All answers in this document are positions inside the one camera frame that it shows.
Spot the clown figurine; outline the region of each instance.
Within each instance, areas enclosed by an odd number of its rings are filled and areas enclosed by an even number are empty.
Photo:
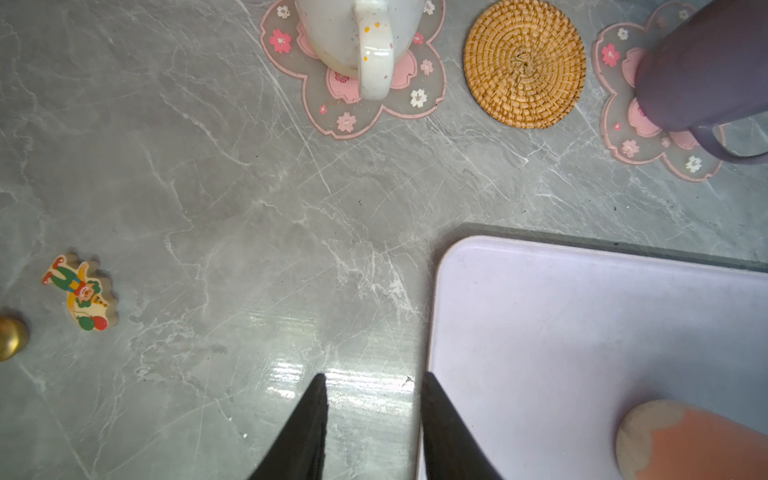
[[[117,301],[110,295],[109,280],[91,274],[95,262],[77,265],[74,255],[60,255],[43,276],[43,285],[53,283],[67,292],[67,308],[83,330],[103,330],[117,321]]]

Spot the speckled ceramic mug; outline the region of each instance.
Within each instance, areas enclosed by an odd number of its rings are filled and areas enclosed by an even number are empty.
[[[426,0],[296,0],[317,56],[358,78],[360,96],[382,100],[395,63],[413,42]]]

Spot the flower-shaped coaster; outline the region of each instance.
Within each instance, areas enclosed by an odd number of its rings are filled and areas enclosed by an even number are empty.
[[[278,0],[261,21],[266,56],[288,75],[304,80],[304,108],[325,135],[337,140],[367,132],[382,111],[400,118],[431,114],[445,97],[445,67],[431,43],[445,18],[445,0],[427,0],[411,48],[395,65],[392,88],[382,101],[363,100],[357,79],[322,63],[312,50],[294,0]]]
[[[669,2],[652,13],[644,27],[634,23],[612,25],[599,34],[592,61],[600,82],[611,93],[600,128],[614,157],[633,165],[661,158],[678,177],[701,182],[717,173],[723,162],[708,154],[689,131],[663,131],[651,123],[634,96],[640,60],[694,12],[691,5]],[[715,133],[724,144],[723,129]]]

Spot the round coaster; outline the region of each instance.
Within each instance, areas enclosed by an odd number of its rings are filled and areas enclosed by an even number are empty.
[[[547,128],[576,105],[587,57],[563,12],[540,0],[502,0],[469,31],[464,72],[493,118],[512,127]]]
[[[695,12],[693,6],[675,0],[652,13],[645,26],[611,25],[594,43],[592,66],[609,94],[600,130],[614,158],[630,165],[660,158],[678,177],[703,182],[720,170],[722,160],[704,150],[689,131],[664,131],[655,125],[640,108],[634,91],[637,67],[646,53]],[[716,128],[715,135],[726,144],[723,127]]]
[[[348,140],[371,131],[381,115],[422,118],[445,98],[445,66],[432,42],[445,19],[445,0],[422,0],[424,9],[408,51],[395,63],[384,100],[360,97],[356,78],[327,67],[299,18],[296,0],[274,0],[261,20],[261,47],[283,73],[303,81],[304,109],[324,135]],[[278,76],[275,81],[290,81]]]

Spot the round wooden object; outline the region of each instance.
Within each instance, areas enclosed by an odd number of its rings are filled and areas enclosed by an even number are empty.
[[[470,30],[464,72],[493,118],[512,127],[547,128],[576,105],[587,56],[576,28],[554,6],[502,0]]]

